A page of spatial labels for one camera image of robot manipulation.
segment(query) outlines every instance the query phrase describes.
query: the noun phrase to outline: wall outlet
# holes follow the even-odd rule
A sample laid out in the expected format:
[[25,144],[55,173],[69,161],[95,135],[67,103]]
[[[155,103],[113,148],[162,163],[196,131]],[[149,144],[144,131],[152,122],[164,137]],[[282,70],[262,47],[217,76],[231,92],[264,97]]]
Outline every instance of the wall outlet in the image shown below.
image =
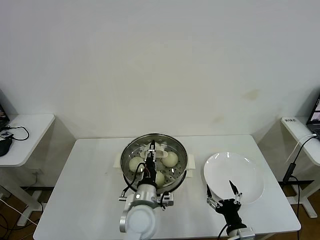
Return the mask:
[[30,168],[31,174],[33,175],[41,175],[44,174],[44,172],[40,168]]

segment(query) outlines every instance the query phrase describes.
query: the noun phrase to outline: power cord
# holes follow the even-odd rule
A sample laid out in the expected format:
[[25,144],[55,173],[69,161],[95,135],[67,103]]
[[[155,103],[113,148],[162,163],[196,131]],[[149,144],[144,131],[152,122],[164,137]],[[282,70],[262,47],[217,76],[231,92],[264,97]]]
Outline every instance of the power cord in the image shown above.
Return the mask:
[[291,158],[292,154],[294,154],[296,148],[298,147],[299,143],[301,142],[302,139],[305,139],[307,137],[312,137],[312,136],[317,136],[315,133],[314,134],[309,134],[307,136],[303,136],[299,139],[299,141],[296,143],[294,149],[292,150],[292,152],[290,153],[290,155],[288,156],[287,160],[285,161],[285,163],[287,163],[289,161],[289,159]]
[[144,162],[140,162],[138,164],[138,166],[136,167],[136,170],[134,172],[134,176],[133,176],[133,180],[132,182],[125,188],[122,190],[122,193],[121,193],[121,196],[124,197],[126,195],[126,192],[128,191],[129,188],[131,188],[131,186],[134,184],[135,180],[136,180],[136,177],[137,177],[137,173],[138,173],[138,170],[139,170],[139,167],[143,165],[144,168],[146,168],[146,164]]
[[7,219],[5,218],[5,216],[3,216],[1,213],[0,213],[0,216],[3,218],[3,220],[5,221],[5,224],[6,224],[6,228],[3,227],[3,228],[6,230],[6,231],[5,231],[5,234],[4,234],[3,236],[1,236],[1,239],[3,239],[3,238],[7,235],[7,233],[8,233],[9,224],[8,224],[8,221],[7,221]]
[[160,199],[160,207],[162,207],[163,210],[166,210],[166,207],[163,205],[164,197],[169,195],[168,191],[164,191],[162,193],[161,199]]
[[17,140],[17,141],[24,141],[30,137],[28,130],[24,126],[10,126],[10,125],[8,125],[8,126],[4,126],[1,128],[1,130],[9,130],[9,129],[24,129],[27,134],[27,137],[24,139],[15,138],[13,136],[9,137],[9,139],[13,139],[13,140]]
[[0,201],[3,202],[5,205],[7,205],[9,208],[15,210],[17,213],[19,213],[21,216],[25,217],[26,219],[28,219],[31,223],[33,223],[34,225],[38,226],[38,224],[36,224],[35,222],[33,222],[32,220],[30,220],[28,217],[26,217],[25,215],[23,215],[21,212],[19,212],[17,209],[15,209],[13,206],[10,206],[8,203],[6,203],[5,201],[3,201],[0,198]]
[[224,225],[224,227],[221,229],[219,235],[218,235],[218,238],[216,240],[219,240],[220,237],[221,237],[221,234],[224,232],[224,230],[226,229],[226,227],[228,226],[228,224]]
[[[291,175],[291,178],[294,178],[294,179],[296,180],[297,185],[298,185],[298,207],[297,207],[297,209],[296,209],[296,218],[297,218],[298,221],[299,221],[300,184],[299,184],[298,178],[296,178],[295,176],[292,176],[292,175]],[[300,240],[299,231],[300,231],[300,230],[296,231],[297,240]]]
[[[42,215],[42,214],[44,213],[44,206],[43,206],[43,204],[42,204],[41,202],[40,202],[40,204],[41,204],[41,215]],[[4,226],[0,225],[0,227],[6,229],[7,232],[10,231],[9,234],[8,234],[8,236],[7,236],[7,238],[6,238],[6,239],[3,239],[3,240],[8,240],[8,239],[10,238],[10,235],[12,234],[13,231],[19,231],[19,230],[25,229],[25,228],[27,228],[27,227],[29,227],[30,225],[33,224],[32,222],[30,222],[29,224],[27,224],[27,225],[25,225],[25,226],[23,226],[23,227],[15,228],[15,226],[17,225],[19,219],[20,219],[20,218],[18,217],[18,219],[15,221],[15,223],[14,223],[14,225],[13,225],[13,228],[9,228],[9,227],[5,228]]]
[[287,169],[287,171],[286,171],[286,173],[285,173],[285,175],[284,175],[284,177],[282,179],[284,184],[289,181],[289,178],[291,178],[292,174],[294,173],[294,170],[295,170],[295,167],[296,167],[296,161],[298,159],[298,156],[299,156],[301,150],[304,148],[305,144],[307,142],[309,142],[311,139],[315,139],[315,138],[318,138],[318,136],[312,136],[302,144],[302,146],[300,147],[297,155],[295,156],[294,161],[292,163],[290,163],[290,165],[289,165],[289,167],[288,167],[288,169]]
[[305,142],[302,144],[302,146],[300,147],[300,149],[299,149],[299,151],[298,151],[298,154],[296,155],[296,157],[295,157],[295,159],[294,159],[294,161],[293,161],[294,164],[296,163],[296,160],[297,160],[297,158],[298,158],[298,156],[299,156],[302,148],[304,147],[304,145],[305,145],[307,142],[309,142],[311,139],[317,139],[317,138],[318,138],[318,136],[310,137],[307,141],[305,141]]

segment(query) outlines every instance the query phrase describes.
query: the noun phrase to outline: white plate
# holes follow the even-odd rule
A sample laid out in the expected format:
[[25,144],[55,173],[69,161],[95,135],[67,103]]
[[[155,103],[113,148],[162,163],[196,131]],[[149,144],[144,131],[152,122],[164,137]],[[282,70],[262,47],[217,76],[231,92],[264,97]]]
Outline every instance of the white plate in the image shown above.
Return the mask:
[[204,178],[209,188],[221,199],[235,197],[229,180],[243,193],[241,203],[251,204],[258,200],[265,183],[261,171],[249,159],[233,152],[219,152],[204,164]]

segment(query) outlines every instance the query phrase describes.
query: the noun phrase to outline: pot handle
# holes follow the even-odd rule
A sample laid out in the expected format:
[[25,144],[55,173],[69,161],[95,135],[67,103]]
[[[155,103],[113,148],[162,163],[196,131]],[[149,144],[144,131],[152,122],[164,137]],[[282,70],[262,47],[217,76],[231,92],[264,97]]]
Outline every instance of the pot handle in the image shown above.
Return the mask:
[[196,169],[195,156],[192,154],[188,154],[188,162],[186,164],[186,178],[193,177],[193,170]]
[[194,170],[196,169],[195,156],[188,154],[188,162],[186,164],[185,170]]
[[113,167],[121,170],[121,153],[116,154]]

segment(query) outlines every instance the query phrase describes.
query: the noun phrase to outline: metal pot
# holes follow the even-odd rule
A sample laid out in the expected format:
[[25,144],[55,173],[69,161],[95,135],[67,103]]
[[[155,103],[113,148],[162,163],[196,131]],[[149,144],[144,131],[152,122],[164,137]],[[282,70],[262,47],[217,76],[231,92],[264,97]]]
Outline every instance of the metal pot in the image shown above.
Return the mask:
[[[130,142],[121,155],[121,169],[123,177],[127,185],[133,181],[135,173],[130,171],[129,162],[134,157],[140,157],[146,146],[154,140],[166,152],[173,152],[178,156],[178,163],[173,167],[167,167],[162,164],[162,158],[156,158],[155,169],[162,172],[165,177],[164,185],[156,190],[157,194],[163,192],[172,192],[177,189],[184,181],[187,171],[188,155],[184,146],[175,138],[160,134],[150,133],[140,136]],[[137,191],[137,184],[142,179],[142,173],[138,173],[136,180],[130,187],[133,191]]]

